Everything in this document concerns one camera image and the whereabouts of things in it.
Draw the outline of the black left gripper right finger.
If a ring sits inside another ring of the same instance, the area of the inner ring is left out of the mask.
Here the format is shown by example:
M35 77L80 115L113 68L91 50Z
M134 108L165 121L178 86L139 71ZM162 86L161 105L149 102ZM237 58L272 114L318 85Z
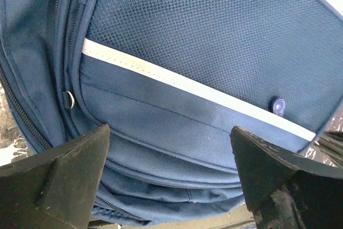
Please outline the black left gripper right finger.
M342 133L325 132L329 166L234 127L233 154L257 228L342 228Z

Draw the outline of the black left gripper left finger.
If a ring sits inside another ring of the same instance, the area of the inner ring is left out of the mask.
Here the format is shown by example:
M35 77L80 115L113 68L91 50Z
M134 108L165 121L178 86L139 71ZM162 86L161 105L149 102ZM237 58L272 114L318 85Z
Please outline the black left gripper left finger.
M1 166L1 228L87 228L109 136L106 124Z

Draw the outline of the navy blue student backpack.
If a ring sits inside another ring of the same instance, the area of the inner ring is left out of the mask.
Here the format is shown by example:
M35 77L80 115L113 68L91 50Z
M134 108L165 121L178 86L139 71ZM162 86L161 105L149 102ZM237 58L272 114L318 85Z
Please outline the navy blue student backpack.
M325 0L1 0L1 83L35 152L109 125L94 218L208 218L244 202L233 127L300 153L342 105L342 16Z

